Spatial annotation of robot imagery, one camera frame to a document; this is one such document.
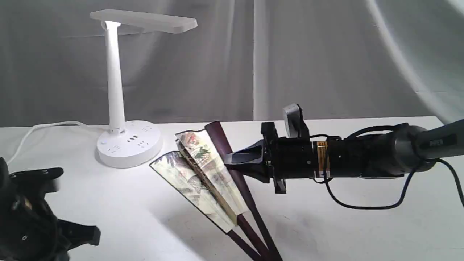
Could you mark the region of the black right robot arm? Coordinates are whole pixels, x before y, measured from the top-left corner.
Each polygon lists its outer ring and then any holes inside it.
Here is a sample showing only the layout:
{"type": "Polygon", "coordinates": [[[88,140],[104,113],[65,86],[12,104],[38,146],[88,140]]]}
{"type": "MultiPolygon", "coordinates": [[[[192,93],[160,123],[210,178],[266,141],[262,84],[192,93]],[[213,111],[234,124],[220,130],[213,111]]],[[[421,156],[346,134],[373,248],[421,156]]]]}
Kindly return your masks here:
{"type": "Polygon", "coordinates": [[[286,125],[288,137],[279,137],[273,122],[262,123],[262,140],[227,154],[226,167],[263,183],[272,179],[275,193],[285,194],[287,179],[393,179],[463,154],[463,120],[431,130],[408,123],[372,126],[324,141],[312,141],[303,120],[286,125]]]}

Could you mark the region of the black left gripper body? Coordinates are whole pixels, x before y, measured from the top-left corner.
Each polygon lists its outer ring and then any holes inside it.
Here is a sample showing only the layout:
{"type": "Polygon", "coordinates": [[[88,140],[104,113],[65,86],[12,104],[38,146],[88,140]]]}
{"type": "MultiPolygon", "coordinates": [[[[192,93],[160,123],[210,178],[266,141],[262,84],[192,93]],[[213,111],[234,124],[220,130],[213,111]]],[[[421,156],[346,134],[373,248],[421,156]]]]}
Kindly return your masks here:
{"type": "Polygon", "coordinates": [[[68,261],[81,245],[98,246],[101,231],[57,218],[45,195],[59,190],[64,170],[51,167],[10,173],[0,160],[0,256],[2,261],[68,261]]]}

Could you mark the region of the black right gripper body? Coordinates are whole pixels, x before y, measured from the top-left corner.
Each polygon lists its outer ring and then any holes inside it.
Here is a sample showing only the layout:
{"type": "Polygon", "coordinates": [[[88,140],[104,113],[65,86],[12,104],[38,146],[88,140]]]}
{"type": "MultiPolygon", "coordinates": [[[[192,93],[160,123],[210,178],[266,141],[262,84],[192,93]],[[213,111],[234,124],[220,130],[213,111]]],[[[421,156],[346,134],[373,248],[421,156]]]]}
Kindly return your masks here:
{"type": "Polygon", "coordinates": [[[274,122],[261,124],[265,173],[273,179],[276,194],[286,194],[287,179],[315,176],[314,150],[305,122],[290,123],[295,137],[279,137],[274,122]]]}

